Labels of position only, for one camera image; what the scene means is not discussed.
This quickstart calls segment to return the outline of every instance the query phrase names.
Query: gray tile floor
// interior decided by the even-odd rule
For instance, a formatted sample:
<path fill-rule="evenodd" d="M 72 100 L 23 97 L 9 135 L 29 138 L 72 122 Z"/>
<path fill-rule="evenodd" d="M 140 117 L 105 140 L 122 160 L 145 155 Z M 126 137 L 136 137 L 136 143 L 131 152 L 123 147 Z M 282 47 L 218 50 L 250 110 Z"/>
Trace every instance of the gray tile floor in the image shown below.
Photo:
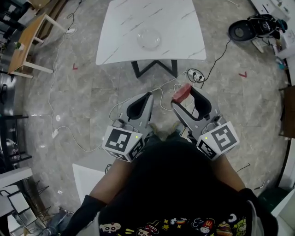
<path fill-rule="evenodd" d="M 67 15 L 77 6 L 70 0 L 58 22 L 68 27 Z M 207 60 L 179 60 L 179 73 L 196 68 L 208 75 L 215 59 L 224 51 L 229 40 L 227 29 L 237 20 L 254 14 L 248 1 L 235 0 L 240 7 L 226 0 L 193 0 L 201 24 L 206 46 Z M 109 0 L 83 1 L 75 13 L 78 31 L 70 39 L 53 28 L 43 45 L 35 48 L 38 65 L 52 67 L 58 46 L 59 58 L 55 83 L 50 102 L 54 108 L 53 127 L 68 126 L 84 149 L 95 148 L 102 142 L 106 126 L 111 124 L 108 114 L 118 102 L 134 95 L 157 88 L 172 76 L 154 66 L 140 79 L 136 79 L 129 62 L 104 66 L 95 65 L 100 32 Z M 278 88 L 285 87 L 287 77 L 278 69 L 270 48 L 261 54 L 251 43 L 228 44 L 224 57 L 216 63 L 204 90 L 217 101 L 221 112 L 230 120 L 240 137 L 241 144 L 228 157 L 235 170 L 251 164 L 238 174 L 246 186 L 254 189 L 264 180 L 270 183 L 281 170 L 287 141 L 279 137 L 282 99 Z M 148 61 L 139 63 L 140 67 Z M 243 78 L 239 73 L 247 72 Z M 25 123 L 26 145 L 33 158 L 28 164 L 36 180 L 50 188 L 42 194 L 46 205 L 63 206 L 76 210 L 80 206 L 72 163 L 87 155 L 74 142 L 70 132 L 60 129 L 52 139 L 51 108 L 48 92 L 53 75 L 34 71 L 34 78 L 27 79 L 24 94 L 24 113 L 29 115 Z M 170 109 L 173 85 L 189 82 L 185 76 L 165 85 L 162 105 Z M 161 92 L 154 92 L 155 101 L 152 122 L 164 133 L 177 121 L 173 112 L 160 107 Z"/>

